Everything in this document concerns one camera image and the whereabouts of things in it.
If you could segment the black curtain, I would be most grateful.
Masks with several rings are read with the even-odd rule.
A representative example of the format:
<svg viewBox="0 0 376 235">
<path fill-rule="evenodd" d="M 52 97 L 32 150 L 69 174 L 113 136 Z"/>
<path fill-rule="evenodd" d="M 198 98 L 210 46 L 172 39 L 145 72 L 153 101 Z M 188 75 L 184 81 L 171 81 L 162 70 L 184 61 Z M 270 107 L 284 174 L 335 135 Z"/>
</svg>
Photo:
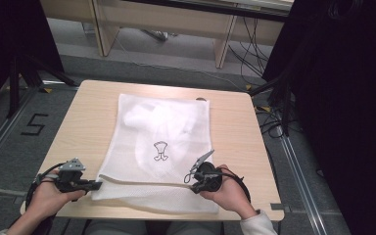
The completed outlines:
<svg viewBox="0 0 376 235">
<path fill-rule="evenodd" d="M 376 0 L 295 0 L 264 79 L 288 75 L 352 235 L 376 235 Z"/>
<path fill-rule="evenodd" d="M 0 0 L 0 89 L 18 53 L 64 70 L 40 0 Z"/>
</svg>

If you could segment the light wooden desk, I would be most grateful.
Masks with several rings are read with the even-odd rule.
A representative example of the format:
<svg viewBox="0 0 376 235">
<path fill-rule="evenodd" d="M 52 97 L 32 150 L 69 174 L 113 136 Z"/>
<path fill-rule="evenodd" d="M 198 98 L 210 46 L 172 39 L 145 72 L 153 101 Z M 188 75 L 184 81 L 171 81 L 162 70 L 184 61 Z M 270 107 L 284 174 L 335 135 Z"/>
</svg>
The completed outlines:
<svg viewBox="0 0 376 235">
<path fill-rule="evenodd" d="M 48 18 L 93 24 L 99 54 L 123 27 L 207 37 L 222 68 L 228 43 L 275 44 L 295 0 L 40 0 Z"/>
</svg>

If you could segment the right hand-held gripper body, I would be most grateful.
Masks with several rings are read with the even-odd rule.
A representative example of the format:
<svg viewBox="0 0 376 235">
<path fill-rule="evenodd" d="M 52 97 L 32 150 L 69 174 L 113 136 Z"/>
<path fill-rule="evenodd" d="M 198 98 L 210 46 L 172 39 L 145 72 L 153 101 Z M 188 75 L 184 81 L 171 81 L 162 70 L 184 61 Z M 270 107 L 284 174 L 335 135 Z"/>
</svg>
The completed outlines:
<svg viewBox="0 0 376 235">
<path fill-rule="evenodd" d="M 212 154 L 213 150 L 203 154 L 190 169 L 190 174 L 197 180 L 194 184 L 202 185 L 203 191 L 208 192 L 216 192 L 222 184 L 222 171 L 208 162 Z"/>
</svg>

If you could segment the person's right hand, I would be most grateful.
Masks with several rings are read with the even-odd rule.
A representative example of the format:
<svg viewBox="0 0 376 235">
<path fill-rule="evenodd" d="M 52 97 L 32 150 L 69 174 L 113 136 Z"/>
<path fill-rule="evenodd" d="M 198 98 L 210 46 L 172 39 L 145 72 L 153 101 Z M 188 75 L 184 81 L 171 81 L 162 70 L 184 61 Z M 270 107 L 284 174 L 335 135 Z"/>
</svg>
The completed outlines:
<svg viewBox="0 0 376 235">
<path fill-rule="evenodd" d="M 222 177 L 222 185 L 216 192 L 203 191 L 200 193 L 207 200 L 212 200 L 223 209 L 236 212 L 242 220 L 249 219 L 259 214 L 249 202 L 244 190 L 232 178 L 233 173 L 226 164 L 220 166 L 227 176 Z"/>
</svg>

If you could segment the black metal stand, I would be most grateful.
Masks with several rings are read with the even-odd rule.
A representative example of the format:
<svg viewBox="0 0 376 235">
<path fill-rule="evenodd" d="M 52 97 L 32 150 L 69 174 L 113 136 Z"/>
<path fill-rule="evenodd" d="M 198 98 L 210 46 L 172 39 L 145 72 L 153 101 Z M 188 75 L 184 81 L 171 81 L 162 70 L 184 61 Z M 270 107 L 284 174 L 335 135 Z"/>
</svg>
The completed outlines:
<svg viewBox="0 0 376 235">
<path fill-rule="evenodd" d="M 64 84 L 77 87 L 78 83 L 67 77 L 63 72 L 51 68 L 49 65 L 41 62 L 36 57 L 28 54 L 16 54 L 10 62 L 10 105 L 8 117 L 15 115 L 20 108 L 20 78 L 22 78 L 28 87 L 38 88 L 43 84 L 39 76 L 39 71 L 46 71 Z"/>
<path fill-rule="evenodd" d="M 250 96 L 255 96 L 263 91 L 272 89 L 270 96 L 268 98 L 268 103 L 272 107 L 281 108 L 281 118 L 280 126 L 284 136 L 289 136 L 289 112 L 290 112 L 290 99 L 291 99 L 291 89 L 290 82 L 288 81 L 288 76 L 285 74 L 280 74 L 276 78 L 267 81 L 266 84 L 254 88 L 248 92 Z"/>
</svg>

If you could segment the person's gray trousers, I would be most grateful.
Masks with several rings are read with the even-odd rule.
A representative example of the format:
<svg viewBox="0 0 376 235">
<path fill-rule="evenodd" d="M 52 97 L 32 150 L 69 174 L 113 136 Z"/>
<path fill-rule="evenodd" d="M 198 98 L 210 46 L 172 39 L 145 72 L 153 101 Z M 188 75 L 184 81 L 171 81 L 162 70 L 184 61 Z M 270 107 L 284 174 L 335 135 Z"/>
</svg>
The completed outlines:
<svg viewBox="0 0 376 235">
<path fill-rule="evenodd" d="M 219 221 L 92 220 L 83 235 L 243 235 Z"/>
</svg>

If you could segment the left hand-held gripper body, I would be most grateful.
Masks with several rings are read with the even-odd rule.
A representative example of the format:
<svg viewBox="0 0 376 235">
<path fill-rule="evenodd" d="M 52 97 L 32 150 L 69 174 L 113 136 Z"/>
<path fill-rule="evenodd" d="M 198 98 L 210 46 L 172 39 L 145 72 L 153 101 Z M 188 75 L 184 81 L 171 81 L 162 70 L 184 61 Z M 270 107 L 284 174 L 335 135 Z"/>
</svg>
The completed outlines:
<svg viewBox="0 0 376 235">
<path fill-rule="evenodd" d="M 56 179 L 56 187 L 63 193 L 84 190 L 91 190 L 91 182 L 82 179 L 81 176 L 85 166 L 78 158 L 74 158 L 59 166 L 58 178 Z"/>
</svg>

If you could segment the gray tape strip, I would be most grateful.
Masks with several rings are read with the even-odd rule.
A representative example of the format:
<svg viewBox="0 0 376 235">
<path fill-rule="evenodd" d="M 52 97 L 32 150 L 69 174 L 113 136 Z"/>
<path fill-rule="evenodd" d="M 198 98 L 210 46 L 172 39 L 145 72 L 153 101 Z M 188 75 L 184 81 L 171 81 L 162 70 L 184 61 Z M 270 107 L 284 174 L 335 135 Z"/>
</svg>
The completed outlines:
<svg viewBox="0 0 376 235">
<path fill-rule="evenodd" d="M 271 203 L 270 207 L 273 211 L 290 212 L 291 208 L 288 205 L 281 203 Z"/>
</svg>

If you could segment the white garment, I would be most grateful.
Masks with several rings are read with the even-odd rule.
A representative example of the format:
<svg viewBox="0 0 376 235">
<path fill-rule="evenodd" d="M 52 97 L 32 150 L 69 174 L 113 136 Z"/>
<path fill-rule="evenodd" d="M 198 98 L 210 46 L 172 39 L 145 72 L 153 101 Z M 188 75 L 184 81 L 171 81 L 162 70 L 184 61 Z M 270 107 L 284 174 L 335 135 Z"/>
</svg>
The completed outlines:
<svg viewBox="0 0 376 235">
<path fill-rule="evenodd" d="M 135 105 L 123 123 L 136 131 L 135 157 L 143 169 L 179 167 L 188 154 L 197 121 L 197 106 L 188 102 L 157 101 Z"/>
</svg>

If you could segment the white mesh laundry bag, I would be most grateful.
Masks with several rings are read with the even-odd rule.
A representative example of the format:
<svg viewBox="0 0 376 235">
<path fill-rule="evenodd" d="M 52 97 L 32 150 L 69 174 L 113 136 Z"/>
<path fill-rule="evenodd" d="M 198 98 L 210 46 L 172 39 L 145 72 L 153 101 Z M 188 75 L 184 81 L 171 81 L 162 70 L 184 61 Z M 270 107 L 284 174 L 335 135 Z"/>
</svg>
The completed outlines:
<svg viewBox="0 0 376 235">
<path fill-rule="evenodd" d="M 176 101 L 197 106 L 197 121 L 185 162 L 157 171 L 143 169 L 135 157 L 136 131 L 124 125 L 123 117 L 142 102 Z M 138 208 L 166 213 L 217 213 L 218 205 L 190 190 L 188 174 L 196 160 L 212 149 L 210 103 L 201 100 L 149 98 L 130 94 L 118 97 L 114 135 L 97 174 L 103 182 L 92 194 L 94 201 L 119 200 Z"/>
</svg>

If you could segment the person's left hand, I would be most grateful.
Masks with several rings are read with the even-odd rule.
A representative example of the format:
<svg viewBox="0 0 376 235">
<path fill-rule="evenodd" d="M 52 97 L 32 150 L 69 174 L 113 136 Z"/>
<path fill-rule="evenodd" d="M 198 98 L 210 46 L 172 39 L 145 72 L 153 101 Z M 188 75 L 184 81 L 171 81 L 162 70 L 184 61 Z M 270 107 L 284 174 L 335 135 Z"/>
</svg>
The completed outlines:
<svg viewBox="0 0 376 235">
<path fill-rule="evenodd" d="M 26 211 L 44 219 L 56 214 L 68 202 L 76 201 L 85 194 L 83 190 L 62 193 L 52 179 L 45 178 L 35 189 Z"/>
</svg>

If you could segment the metal floor rail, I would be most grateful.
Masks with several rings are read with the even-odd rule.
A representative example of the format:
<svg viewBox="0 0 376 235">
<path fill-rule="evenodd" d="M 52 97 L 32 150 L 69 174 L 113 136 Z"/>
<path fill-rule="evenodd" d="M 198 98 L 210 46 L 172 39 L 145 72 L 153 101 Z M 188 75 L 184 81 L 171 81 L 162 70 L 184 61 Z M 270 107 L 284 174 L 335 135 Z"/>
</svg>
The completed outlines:
<svg viewBox="0 0 376 235">
<path fill-rule="evenodd" d="M 282 148 L 284 150 L 293 177 L 295 179 L 297 188 L 301 195 L 303 205 L 305 207 L 305 211 L 308 220 L 311 224 L 314 235 L 328 235 L 323 217 L 306 183 L 306 178 L 304 176 L 304 173 L 302 171 L 302 168 L 300 166 L 290 138 L 286 135 L 286 132 L 283 130 L 282 127 L 277 127 L 276 132 L 280 136 Z"/>
<path fill-rule="evenodd" d="M 35 96 L 37 91 L 37 88 L 29 88 L 22 96 L 18 109 L 10 117 L 7 117 L 0 126 L 0 149 L 3 146 L 4 142 L 10 136 L 11 132 L 13 131 L 19 120 L 21 119 L 26 109 L 26 106 Z"/>
</svg>

